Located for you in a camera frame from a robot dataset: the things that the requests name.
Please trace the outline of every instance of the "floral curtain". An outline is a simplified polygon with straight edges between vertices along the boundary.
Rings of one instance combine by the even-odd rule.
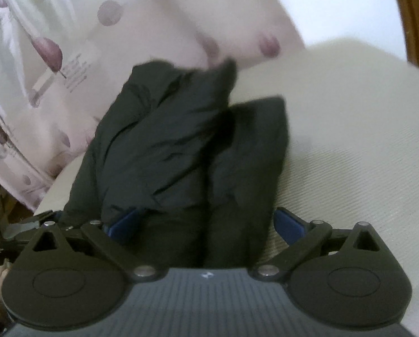
[[[264,7],[257,16],[274,11],[273,29],[264,18],[256,29],[252,15],[242,16],[228,0],[208,19],[201,1],[190,10],[183,0],[0,0],[0,184],[35,209],[64,166],[86,150],[133,65],[165,59],[206,68],[238,51],[239,61],[247,56],[243,62],[252,64],[256,56],[259,62],[302,47],[276,0],[251,1]],[[201,27],[202,19],[229,21],[217,14],[230,8],[238,15],[234,30],[245,21],[250,34]],[[250,50],[236,43],[247,46],[248,35],[258,41]]]

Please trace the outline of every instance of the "curtain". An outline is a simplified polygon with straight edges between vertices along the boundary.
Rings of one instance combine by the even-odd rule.
[[[208,66],[208,41],[218,48],[217,42],[207,32],[202,42],[195,19],[179,6],[173,0],[0,0],[0,184],[17,200],[37,207],[64,166],[86,150],[134,65],[164,59]],[[200,16],[198,10],[190,15]],[[248,27],[258,35],[251,22]],[[231,41],[238,39],[225,39],[224,46]],[[288,45],[302,46],[298,33]]]

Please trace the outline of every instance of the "black puffer jacket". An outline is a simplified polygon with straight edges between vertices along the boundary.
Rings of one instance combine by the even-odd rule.
[[[231,60],[209,71],[135,66],[100,122],[61,223],[145,209],[126,247],[159,267],[259,258],[287,146],[281,98],[228,107]]]

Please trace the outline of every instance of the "ribbed gray surface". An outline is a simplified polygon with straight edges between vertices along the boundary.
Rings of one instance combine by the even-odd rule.
[[[13,328],[8,337],[409,337],[399,326],[341,332],[308,318],[276,283],[245,270],[171,270],[163,280],[134,287],[125,303],[97,324],[74,332]]]

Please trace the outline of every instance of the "metal screw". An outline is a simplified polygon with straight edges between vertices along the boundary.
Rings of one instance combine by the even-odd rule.
[[[144,266],[138,266],[136,269],[134,269],[134,274],[138,277],[151,277],[156,274],[156,270],[152,266],[144,265]]]
[[[278,275],[280,269],[274,265],[262,265],[258,267],[258,274],[265,277]]]

